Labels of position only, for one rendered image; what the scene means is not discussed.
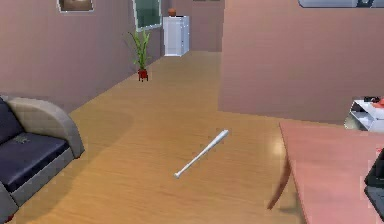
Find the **black laptop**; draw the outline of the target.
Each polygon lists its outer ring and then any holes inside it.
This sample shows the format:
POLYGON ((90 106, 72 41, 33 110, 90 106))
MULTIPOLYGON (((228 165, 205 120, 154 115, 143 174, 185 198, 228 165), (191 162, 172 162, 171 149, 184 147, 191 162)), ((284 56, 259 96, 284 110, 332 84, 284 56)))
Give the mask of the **black laptop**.
POLYGON ((364 192, 384 222, 384 157, 376 159, 364 182, 364 192))

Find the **white cabinet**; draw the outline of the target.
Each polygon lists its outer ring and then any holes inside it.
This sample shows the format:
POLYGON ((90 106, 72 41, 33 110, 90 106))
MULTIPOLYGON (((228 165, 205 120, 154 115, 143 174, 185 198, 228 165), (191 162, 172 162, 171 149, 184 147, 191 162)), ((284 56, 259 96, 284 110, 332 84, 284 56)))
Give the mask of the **white cabinet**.
POLYGON ((189 51, 190 17, 163 18, 164 50, 166 56, 183 56, 189 51))

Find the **framed wall picture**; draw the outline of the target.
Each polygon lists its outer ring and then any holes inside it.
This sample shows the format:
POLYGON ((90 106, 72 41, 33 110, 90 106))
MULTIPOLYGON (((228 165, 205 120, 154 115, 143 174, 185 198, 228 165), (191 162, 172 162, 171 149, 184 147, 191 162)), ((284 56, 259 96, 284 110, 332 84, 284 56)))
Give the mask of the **framed wall picture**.
POLYGON ((58 0, 61 12, 92 12, 94 10, 92 0, 58 0))

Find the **grey sofa with dark cushions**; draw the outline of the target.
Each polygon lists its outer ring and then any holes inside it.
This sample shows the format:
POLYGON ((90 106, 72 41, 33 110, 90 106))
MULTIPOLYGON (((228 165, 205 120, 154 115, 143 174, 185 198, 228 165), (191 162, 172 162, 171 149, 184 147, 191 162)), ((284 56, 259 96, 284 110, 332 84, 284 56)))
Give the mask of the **grey sofa with dark cushions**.
POLYGON ((0 224, 84 152, 70 116, 44 100, 0 95, 0 224), (18 135, 30 141, 19 144, 18 135))

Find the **green house plant red pot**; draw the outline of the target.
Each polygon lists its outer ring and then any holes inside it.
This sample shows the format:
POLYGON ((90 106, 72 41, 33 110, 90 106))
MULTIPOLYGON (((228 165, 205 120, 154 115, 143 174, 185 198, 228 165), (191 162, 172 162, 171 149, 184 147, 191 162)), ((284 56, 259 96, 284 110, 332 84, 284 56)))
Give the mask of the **green house plant red pot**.
POLYGON ((135 44, 136 60, 134 61, 134 63, 139 66, 138 78, 141 82, 143 82, 144 80, 149 80, 146 66, 147 60, 149 59, 149 56, 147 55, 147 47, 150 39, 150 34, 146 31, 142 31, 141 34, 142 36, 139 36, 138 32, 129 32, 129 36, 132 38, 135 44))

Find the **reddish brown table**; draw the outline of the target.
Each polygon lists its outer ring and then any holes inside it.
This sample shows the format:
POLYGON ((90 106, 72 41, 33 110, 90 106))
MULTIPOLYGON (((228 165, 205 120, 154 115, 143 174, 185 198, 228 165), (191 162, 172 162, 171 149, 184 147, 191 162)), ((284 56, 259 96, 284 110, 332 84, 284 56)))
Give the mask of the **reddish brown table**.
POLYGON ((273 208, 293 179, 306 224, 384 224, 364 193, 384 133, 282 121, 283 173, 273 208))

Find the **grey wall air conditioner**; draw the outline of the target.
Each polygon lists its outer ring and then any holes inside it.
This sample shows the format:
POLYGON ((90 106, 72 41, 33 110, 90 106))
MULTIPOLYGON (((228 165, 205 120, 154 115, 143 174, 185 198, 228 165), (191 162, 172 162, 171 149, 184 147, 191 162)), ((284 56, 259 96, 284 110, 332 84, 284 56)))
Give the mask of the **grey wall air conditioner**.
POLYGON ((297 0, 303 8, 384 8, 384 0, 297 0))

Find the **white framed window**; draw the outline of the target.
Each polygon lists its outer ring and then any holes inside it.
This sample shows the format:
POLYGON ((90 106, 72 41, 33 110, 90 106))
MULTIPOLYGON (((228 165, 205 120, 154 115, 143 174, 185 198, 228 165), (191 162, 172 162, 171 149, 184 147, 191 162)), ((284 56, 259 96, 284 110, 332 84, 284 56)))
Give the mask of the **white framed window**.
POLYGON ((133 10, 137 32, 162 25, 161 0, 133 0, 133 10))

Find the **white baseball bat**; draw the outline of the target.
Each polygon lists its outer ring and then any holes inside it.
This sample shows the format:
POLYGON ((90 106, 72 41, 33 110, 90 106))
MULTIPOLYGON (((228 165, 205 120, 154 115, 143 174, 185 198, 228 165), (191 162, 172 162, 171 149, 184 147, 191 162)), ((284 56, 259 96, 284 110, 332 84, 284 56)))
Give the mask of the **white baseball bat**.
POLYGON ((180 176, 187 171, 195 162, 201 159, 206 153, 219 144, 226 136, 228 136, 229 130, 221 131, 197 156, 195 156, 190 162, 188 162, 182 169, 174 173, 174 177, 179 179, 180 176))

